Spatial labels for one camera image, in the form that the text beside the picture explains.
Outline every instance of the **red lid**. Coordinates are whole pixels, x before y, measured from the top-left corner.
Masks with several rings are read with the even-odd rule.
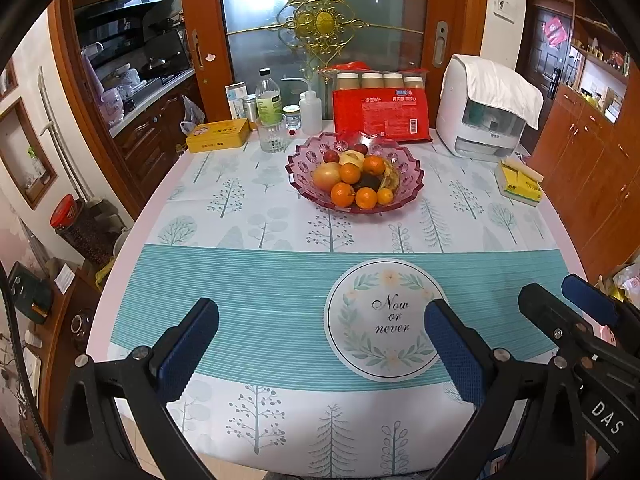
[[[75,217],[76,200],[74,200],[73,196],[69,194],[63,197],[60,203],[56,206],[49,223],[54,229],[58,227],[69,227],[73,223]]]

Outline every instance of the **white appliance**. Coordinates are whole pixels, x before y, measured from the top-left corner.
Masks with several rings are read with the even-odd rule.
[[[455,55],[445,72],[436,131],[455,156],[497,162],[513,153],[527,122],[538,128],[542,101],[513,70]]]

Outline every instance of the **yellow tissue package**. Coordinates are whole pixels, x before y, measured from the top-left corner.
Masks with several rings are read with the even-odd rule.
[[[239,148],[246,142],[249,133],[246,119],[199,124],[187,136],[187,146],[191,153]]]
[[[540,184],[529,178],[521,171],[516,171],[509,166],[498,163],[495,167],[495,179],[500,191],[540,202],[542,189]]]

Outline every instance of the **pink glass bowl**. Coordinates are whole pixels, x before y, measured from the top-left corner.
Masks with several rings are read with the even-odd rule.
[[[307,141],[296,147],[296,153],[289,156],[287,172],[290,174],[290,184],[295,187],[300,195],[308,198],[316,204],[344,211],[347,213],[373,214],[383,213],[398,209],[404,204],[411,202],[418,195],[424,184],[424,170],[420,169],[420,162],[415,160],[409,150],[404,146],[398,146],[394,140],[387,140],[383,137],[362,137],[353,144],[363,142],[369,146],[367,155],[378,155],[386,158],[398,170],[400,174],[400,185],[394,193],[394,200],[391,204],[378,205],[373,209],[361,209],[356,205],[352,207],[338,207],[331,202],[329,193],[314,186],[312,174],[314,170],[322,164],[322,156],[328,150],[345,152],[349,145],[345,140],[338,139],[336,134],[320,134],[319,137],[309,137]]]

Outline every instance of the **bottle label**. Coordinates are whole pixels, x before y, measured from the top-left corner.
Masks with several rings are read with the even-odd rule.
[[[280,95],[274,97],[258,98],[258,115],[260,120],[267,124],[274,124],[278,121],[278,114],[282,113],[282,101]]]

